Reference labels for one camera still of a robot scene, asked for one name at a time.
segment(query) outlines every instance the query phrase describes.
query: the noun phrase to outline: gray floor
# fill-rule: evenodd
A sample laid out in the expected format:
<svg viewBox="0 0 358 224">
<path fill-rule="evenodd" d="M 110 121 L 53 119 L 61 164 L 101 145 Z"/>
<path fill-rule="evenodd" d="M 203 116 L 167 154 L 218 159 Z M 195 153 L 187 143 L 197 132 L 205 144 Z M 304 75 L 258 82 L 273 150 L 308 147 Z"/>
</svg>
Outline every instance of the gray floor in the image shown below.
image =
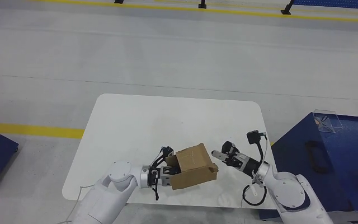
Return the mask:
<svg viewBox="0 0 358 224">
<path fill-rule="evenodd" d="M 0 123 L 85 128 L 102 93 L 249 100 L 276 141 L 314 109 L 358 115 L 358 23 L 0 1 Z M 56 223 L 79 140 L 9 136 L 6 224 Z M 116 223 L 259 223 L 130 204 Z"/>
</svg>

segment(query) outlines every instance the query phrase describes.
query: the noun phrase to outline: black bracket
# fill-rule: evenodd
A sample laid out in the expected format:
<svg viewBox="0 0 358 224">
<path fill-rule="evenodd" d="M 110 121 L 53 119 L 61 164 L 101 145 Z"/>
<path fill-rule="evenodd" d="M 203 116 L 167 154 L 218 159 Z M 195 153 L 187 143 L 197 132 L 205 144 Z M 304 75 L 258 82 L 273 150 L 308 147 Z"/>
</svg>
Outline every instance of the black bracket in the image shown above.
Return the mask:
<svg viewBox="0 0 358 224">
<path fill-rule="evenodd" d="M 290 15 L 291 14 L 290 9 L 294 3 L 295 3 L 295 0 L 291 0 L 290 3 L 288 5 L 286 5 L 285 9 L 281 10 L 281 13 L 283 15 Z"/>
<path fill-rule="evenodd" d="M 201 0 L 199 8 L 206 8 L 205 0 Z"/>
</svg>

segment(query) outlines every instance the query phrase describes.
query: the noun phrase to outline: yellow floor line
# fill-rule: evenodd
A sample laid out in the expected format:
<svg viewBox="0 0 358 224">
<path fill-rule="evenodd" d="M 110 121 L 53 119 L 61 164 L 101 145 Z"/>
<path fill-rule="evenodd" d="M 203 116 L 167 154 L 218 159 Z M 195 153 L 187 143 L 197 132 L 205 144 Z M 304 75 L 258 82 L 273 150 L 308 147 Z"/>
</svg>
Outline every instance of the yellow floor line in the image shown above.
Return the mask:
<svg viewBox="0 0 358 224">
<path fill-rule="evenodd" d="M 327 16 L 303 16 L 303 15 L 282 15 L 280 13 L 265 13 L 265 12 L 246 12 L 234 10 L 217 10 L 217 9 L 201 9 L 188 7 L 174 7 L 174 6 L 152 6 L 142 4 L 114 4 L 105 2 L 86 2 L 86 1 L 71 1 L 71 0 L 32 0 L 35 2 L 50 2 L 50 3 L 65 3 L 65 4 L 81 4 L 91 6 L 109 6 L 109 7 L 124 7 L 124 8 L 145 8 L 152 10 L 175 10 L 175 11 L 194 11 L 206 13 L 221 13 L 234 15 L 250 15 L 262 17 L 276 17 L 276 18 L 298 18 L 305 20 L 327 20 L 327 21 L 341 21 L 341 22 L 358 22 L 358 18 L 341 18 L 341 17 L 327 17 Z"/>
<path fill-rule="evenodd" d="M 177 4 L 198 4 L 197 2 L 184 2 L 184 1 L 171 1 L 171 0 L 154 0 L 158 3 L 177 3 Z M 208 6 L 223 6 L 223 7 L 238 7 L 238 8 L 254 8 L 259 10 L 283 10 L 283 7 L 267 7 L 267 6 L 246 6 L 242 4 L 223 4 L 223 3 L 207 3 Z M 329 13 L 329 14 L 346 14 L 346 15 L 358 15 L 358 12 L 348 11 L 325 11 L 325 10 L 301 10 L 292 8 L 290 12 L 317 12 L 317 13 Z"/>
<path fill-rule="evenodd" d="M 24 134 L 59 138 L 82 138 L 84 129 L 22 124 L 0 124 L 0 134 Z"/>
</svg>

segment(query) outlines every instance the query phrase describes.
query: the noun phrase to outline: blue cabinet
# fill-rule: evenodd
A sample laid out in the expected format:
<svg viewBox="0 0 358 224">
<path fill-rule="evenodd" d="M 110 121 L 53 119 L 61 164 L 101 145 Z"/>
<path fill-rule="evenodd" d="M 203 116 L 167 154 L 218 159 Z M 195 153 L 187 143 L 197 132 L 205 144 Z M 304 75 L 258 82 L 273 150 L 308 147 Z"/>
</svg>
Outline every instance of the blue cabinet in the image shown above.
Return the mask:
<svg viewBox="0 0 358 224">
<path fill-rule="evenodd" d="M 5 168 L 12 155 L 17 152 L 18 144 L 0 135 L 0 172 Z"/>
<path fill-rule="evenodd" d="M 327 212 L 356 211 L 358 118 L 335 117 L 342 129 L 332 133 L 320 131 L 314 113 L 308 114 L 272 146 L 272 152 L 277 170 L 305 176 Z M 260 210 L 260 219 L 278 216 L 276 211 Z"/>
</svg>

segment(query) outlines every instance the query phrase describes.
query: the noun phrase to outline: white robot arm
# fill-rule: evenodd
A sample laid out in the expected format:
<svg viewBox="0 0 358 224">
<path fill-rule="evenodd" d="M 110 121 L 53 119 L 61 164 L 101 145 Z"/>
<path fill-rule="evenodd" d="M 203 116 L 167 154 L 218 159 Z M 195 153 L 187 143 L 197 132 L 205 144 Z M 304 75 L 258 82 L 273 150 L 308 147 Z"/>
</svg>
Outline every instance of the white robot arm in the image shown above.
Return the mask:
<svg viewBox="0 0 358 224">
<path fill-rule="evenodd" d="M 80 202 L 72 221 L 73 224 L 111 224 L 126 205 L 134 189 L 150 188 L 159 196 L 157 185 L 171 186 L 171 175 L 178 173 L 173 167 L 162 166 L 165 157 L 173 154 L 170 147 L 162 147 L 163 155 L 150 166 L 134 166 L 127 161 L 114 162 L 106 175 L 97 181 Z M 110 189 L 113 183 L 116 190 Z"/>
<path fill-rule="evenodd" d="M 257 144 L 258 146 L 261 156 L 260 162 L 240 153 L 231 142 L 224 143 L 222 152 L 214 150 L 211 154 L 228 166 L 232 166 L 250 176 L 253 183 L 264 186 L 265 194 L 268 190 L 284 224 L 333 224 L 304 176 L 296 176 L 289 172 L 274 172 L 271 165 L 263 162 L 260 145 L 261 136 L 266 138 L 266 133 L 259 133 L 256 130 L 247 134 L 249 143 Z M 261 204 L 265 197 L 257 204 L 252 204 L 245 199 L 244 195 L 247 187 L 243 191 L 243 199 L 253 206 Z M 304 202 L 307 197 L 309 205 L 305 206 Z"/>
<path fill-rule="evenodd" d="M 78 206 L 72 223 L 111 224 L 127 203 L 133 190 L 148 188 L 149 167 L 132 166 L 126 161 L 112 164 L 107 174 L 97 181 Z M 109 188 L 113 183 L 117 191 Z"/>
</svg>

